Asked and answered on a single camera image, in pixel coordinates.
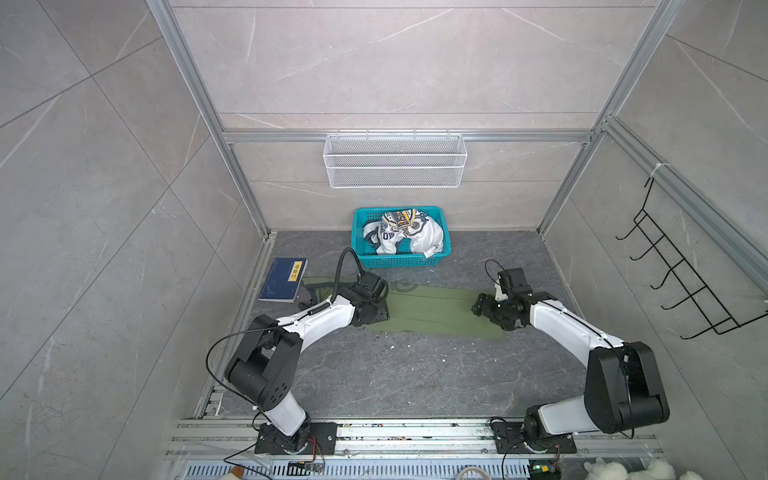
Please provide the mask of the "green tank top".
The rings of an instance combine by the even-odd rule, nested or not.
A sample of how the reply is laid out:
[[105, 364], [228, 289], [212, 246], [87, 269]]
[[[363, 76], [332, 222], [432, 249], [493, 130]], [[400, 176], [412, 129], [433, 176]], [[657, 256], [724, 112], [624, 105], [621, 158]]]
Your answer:
[[479, 291], [391, 282], [389, 319], [365, 325], [382, 333], [418, 333], [501, 340], [503, 330], [471, 313]]

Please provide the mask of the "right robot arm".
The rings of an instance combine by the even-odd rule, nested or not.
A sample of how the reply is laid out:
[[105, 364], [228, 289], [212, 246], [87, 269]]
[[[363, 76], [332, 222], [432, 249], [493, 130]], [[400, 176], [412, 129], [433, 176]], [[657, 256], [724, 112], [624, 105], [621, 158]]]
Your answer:
[[524, 443], [543, 450], [576, 433], [634, 432], [670, 417], [653, 350], [598, 329], [547, 293], [478, 296], [471, 312], [505, 331], [531, 326], [555, 340], [586, 368], [584, 393], [527, 410]]

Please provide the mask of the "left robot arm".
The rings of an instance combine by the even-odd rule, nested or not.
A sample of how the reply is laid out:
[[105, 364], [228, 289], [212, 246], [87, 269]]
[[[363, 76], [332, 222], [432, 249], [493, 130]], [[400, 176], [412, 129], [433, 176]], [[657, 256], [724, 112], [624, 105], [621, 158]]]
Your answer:
[[225, 368], [224, 378], [286, 438], [301, 437], [309, 415], [292, 388], [301, 354], [331, 333], [389, 319], [388, 289], [344, 288], [296, 314], [256, 317]]

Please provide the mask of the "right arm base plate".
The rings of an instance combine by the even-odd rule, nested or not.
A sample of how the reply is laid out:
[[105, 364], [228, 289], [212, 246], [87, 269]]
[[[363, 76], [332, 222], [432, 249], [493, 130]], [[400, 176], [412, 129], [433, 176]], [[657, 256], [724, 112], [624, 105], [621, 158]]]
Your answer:
[[575, 454], [571, 435], [538, 436], [523, 421], [492, 418], [488, 424], [499, 454]]

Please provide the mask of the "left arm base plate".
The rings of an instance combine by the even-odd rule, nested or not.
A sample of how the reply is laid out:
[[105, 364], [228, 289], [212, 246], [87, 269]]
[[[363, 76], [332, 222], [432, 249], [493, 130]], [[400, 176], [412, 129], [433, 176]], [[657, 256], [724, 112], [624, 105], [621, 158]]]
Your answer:
[[292, 436], [283, 434], [271, 424], [259, 427], [256, 454], [333, 454], [339, 425], [333, 422], [303, 424]]

